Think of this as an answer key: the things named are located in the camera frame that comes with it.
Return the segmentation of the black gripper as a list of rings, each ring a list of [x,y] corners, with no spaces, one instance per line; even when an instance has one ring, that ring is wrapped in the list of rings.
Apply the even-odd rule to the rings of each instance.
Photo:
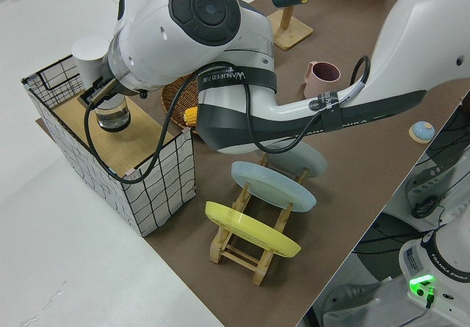
[[[115,88],[117,84],[118,80],[113,78],[101,86],[98,90],[96,90],[94,87],[88,88],[79,95],[78,101],[83,107],[88,107],[91,101],[103,101],[104,99],[110,99],[116,94]]]

